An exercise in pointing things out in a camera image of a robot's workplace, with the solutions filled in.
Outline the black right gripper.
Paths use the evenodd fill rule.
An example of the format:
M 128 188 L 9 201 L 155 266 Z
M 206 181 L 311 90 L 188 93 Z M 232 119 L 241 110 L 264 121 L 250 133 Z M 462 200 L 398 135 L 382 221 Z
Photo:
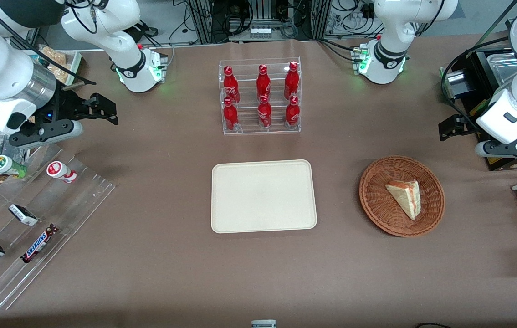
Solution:
M 36 110 L 35 133 L 71 133 L 73 120 L 86 118 L 119 124 L 115 102 L 99 93 L 93 93 L 88 99 L 89 113 L 84 101 L 77 94 L 73 94 L 73 91 L 57 89 L 47 104 Z

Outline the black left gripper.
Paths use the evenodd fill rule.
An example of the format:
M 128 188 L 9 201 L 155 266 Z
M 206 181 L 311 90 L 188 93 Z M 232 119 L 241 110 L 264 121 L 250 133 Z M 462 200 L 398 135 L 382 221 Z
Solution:
M 439 123 L 440 141 L 445 141 L 456 135 L 475 135 L 480 137 L 486 132 L 471 118 L 464 116 L 452 115 Z

